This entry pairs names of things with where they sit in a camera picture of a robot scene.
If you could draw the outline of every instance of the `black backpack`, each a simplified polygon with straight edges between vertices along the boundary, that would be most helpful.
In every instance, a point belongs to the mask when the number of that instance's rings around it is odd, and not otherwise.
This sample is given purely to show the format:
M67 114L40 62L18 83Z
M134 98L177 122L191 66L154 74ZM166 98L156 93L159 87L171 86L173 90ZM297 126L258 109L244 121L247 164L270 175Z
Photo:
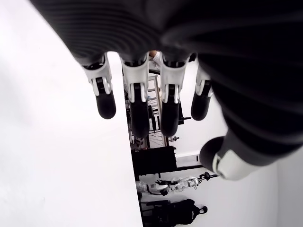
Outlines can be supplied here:
M159 223L166 223L168 224L167 226L173 227L178 224L191 224L197 215L205 214L207 210L206 206L199 209L195 206L195 201L187 199L165 206L155 207L152 215L154 216L154 220L157 220Z

